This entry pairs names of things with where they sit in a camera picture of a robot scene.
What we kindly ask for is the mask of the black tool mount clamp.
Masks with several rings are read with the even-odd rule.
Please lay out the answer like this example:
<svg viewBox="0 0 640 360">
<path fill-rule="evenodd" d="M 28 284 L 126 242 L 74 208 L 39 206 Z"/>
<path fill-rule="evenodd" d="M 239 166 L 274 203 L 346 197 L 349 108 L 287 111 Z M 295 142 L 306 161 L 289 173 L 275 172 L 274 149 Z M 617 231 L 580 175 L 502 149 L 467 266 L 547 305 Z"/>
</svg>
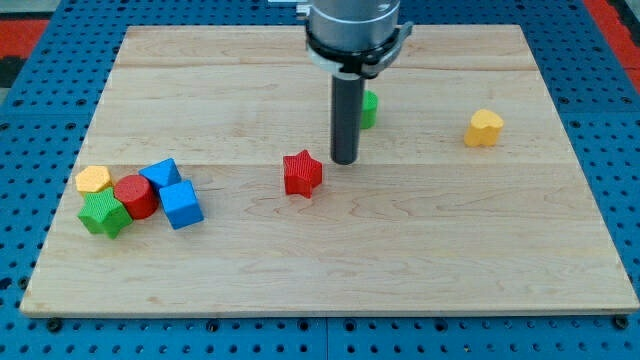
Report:
<svg viewBox="0 0 640 360">
<path fill-rule="evenodd" d="M 306 50 L 311 61 L 339 79 L 375 79 L 399 56 L 404 40 L 412 34 L 414 23 L 396 26 L 391 36 L 381 44 L 366 50 L 344 51 L 321 43 L 305 27 Z"/>
</svg>

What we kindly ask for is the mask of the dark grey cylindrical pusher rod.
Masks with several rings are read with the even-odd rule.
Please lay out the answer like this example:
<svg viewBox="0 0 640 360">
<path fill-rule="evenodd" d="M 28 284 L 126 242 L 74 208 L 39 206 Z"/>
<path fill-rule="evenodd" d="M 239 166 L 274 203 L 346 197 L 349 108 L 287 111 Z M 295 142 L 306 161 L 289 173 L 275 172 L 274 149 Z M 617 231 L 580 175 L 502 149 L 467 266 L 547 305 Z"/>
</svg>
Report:
<svg viewBox="0 0 640 360">
<path fill-rule="evenodd" d="M 331 159 L 340 165 L 358 157 L 365 81 L 331 80 Z"/>
</svg>

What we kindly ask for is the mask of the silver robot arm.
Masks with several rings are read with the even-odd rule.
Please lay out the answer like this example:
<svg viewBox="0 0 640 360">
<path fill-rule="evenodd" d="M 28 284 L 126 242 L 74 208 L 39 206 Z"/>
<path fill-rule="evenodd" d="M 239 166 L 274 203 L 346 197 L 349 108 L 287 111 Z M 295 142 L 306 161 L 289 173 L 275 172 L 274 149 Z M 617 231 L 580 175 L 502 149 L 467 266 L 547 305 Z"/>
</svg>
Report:
<svg viewBox="0 0 640 360">
<path fill-rule="evenodd" d="M 293 6 L 304 21 L 311 61 L 331 75 L 330 156 L 339 165 L 358 158 L 366 82 L 390 67 L 414 23 L 399 23 L 399 0 L 268 0 Z"/>
</svg>

